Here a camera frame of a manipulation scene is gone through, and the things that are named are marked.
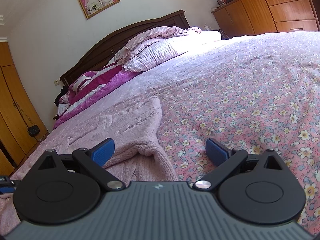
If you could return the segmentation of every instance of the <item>headboard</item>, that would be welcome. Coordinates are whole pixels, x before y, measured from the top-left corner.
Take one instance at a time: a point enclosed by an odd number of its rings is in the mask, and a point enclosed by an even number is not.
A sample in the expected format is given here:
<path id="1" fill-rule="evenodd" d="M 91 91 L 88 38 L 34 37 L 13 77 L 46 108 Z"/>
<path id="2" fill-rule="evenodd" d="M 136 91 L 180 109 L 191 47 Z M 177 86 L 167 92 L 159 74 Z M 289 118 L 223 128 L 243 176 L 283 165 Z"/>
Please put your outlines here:
<path id="1" fill-rule="evenodd" d="M 73 68 L 60 77 L 60 81 L 69 86 L 81 74 L 89 70 L 100 70 L 130 39 L 139 33 L 159 26 L 177 26 L 182 29 L 190 27 L 184 16 L 184 11 L 180 10 L 158 19 L 134 23 L 114 31 L 94 45 Z"/>

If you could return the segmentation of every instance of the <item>bride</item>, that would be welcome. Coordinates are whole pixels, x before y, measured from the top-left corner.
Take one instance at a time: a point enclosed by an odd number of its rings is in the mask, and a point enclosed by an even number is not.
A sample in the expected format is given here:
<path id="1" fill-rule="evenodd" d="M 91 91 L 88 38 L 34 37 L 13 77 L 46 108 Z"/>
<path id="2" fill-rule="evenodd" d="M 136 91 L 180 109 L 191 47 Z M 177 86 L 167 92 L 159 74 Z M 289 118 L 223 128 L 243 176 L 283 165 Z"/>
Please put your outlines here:
<path id="1" fill-rule="evenodd" d="M 94 11 L 98 11 L 101 5 L 102 5 L 101 0 L 85 0 L 85 8 L 88 14 L 91 14 Z"/>

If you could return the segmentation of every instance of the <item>dresser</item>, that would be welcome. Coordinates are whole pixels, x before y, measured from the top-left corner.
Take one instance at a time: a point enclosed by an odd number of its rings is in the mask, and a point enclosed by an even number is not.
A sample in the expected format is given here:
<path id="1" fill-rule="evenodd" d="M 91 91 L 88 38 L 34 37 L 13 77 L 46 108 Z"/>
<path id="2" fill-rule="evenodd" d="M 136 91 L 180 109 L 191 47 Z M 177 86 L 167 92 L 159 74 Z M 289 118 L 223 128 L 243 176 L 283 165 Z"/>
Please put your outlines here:
<path id="1" fill-rule="evenodd" d="M 40 129 L 35 137 L 28 133 L 33 125 Z M 21 84 L 8 43 L 0 42 L 0 174 L 10 175 L 47 132 Z"/>
<path id="2" fill-rule="evenodd" d="M 320 0 L 233 0 L 212 14 L 230 38 L 320 30 Z"/>

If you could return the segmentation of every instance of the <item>white wall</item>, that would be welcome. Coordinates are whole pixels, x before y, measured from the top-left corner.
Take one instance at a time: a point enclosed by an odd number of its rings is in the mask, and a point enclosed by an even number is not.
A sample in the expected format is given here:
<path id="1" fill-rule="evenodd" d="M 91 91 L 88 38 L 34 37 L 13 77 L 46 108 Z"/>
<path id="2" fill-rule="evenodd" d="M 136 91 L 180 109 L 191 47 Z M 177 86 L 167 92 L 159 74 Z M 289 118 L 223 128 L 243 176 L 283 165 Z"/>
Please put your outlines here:
<path id="1" fill-rule="evenodd" d="M 190 26 L 218 28 L 211 14 L 216 0 L 121 0 L 87 20 L 78 0 L 42 0 L 8 35 L 22 84 L 40 118 L 52 130 L 53 102 L 61 86 L 53 81 L 73 67 L 98 41 L 129 24 L 184 10 Z"/>

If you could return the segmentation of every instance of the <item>gray ribbed panel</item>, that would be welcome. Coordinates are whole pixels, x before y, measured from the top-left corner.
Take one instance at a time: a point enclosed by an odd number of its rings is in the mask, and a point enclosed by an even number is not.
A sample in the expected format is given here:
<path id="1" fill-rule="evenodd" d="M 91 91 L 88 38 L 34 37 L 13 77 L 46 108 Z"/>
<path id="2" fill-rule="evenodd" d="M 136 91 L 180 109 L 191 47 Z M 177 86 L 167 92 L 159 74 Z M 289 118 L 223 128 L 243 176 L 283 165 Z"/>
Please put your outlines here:
<path id="1" fill-rule="evenodd" d="M 7 240 L 310 240 L 298 224 L 270 228 L 242 223 L 210 193 L 186 182 L 132 182 L 105 195 L 86 217 L 58 227 L 22 222 Z"/>

